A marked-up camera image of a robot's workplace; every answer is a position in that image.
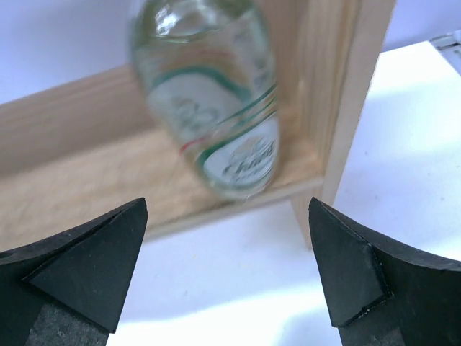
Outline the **aluminium rail frame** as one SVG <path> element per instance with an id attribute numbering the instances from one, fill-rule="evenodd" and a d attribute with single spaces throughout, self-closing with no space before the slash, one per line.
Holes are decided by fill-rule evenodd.
<path id="1" fill-rule="evenodd" d="M 461 74 L 461 30 L 434 37 L 429 41 L 444 59 Z"/>

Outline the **clear Chang soda bottle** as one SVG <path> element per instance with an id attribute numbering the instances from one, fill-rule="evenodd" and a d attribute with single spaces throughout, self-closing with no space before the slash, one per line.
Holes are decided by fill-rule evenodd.
<path id="1" fill-rule="evenodd" d="M 254 1 L 134 1 L 130 62 L 151 114 L 203 183 L 246 200 L 279 158 L 275 57 Z"/>

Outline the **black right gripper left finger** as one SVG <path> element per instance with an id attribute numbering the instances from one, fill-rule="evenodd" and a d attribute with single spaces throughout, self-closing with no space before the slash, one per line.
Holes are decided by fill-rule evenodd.
<path id="1" fill-rule="evenodd" d="M 148 211 L 138 198 L 1 253 L 2 345 L 105 345 L 116 332 Z"/>

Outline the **wooden shelf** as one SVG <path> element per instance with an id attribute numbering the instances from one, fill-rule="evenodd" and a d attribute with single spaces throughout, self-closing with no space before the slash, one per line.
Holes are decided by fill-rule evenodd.
<path id="1" fill-rule="evenodd" d="M 304 234 L 308 204 L 332 204 L 393 1 L 263 1 L 277 57 L 281 159 L 272 184 L 220 201 L 146 112 L 128 66 L 1 106 L 1 249 L 83 224 L 135 198 L 160 237 L 290 199 Z"/>

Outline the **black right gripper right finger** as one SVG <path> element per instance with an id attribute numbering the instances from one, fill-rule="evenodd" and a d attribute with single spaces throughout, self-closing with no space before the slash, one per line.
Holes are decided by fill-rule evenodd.
<path id="1" fill-rule="evenodd" d="M 369 229 L 316 198 L 308 211 L 343 345 L 460 344 L 460 262 Z"/>

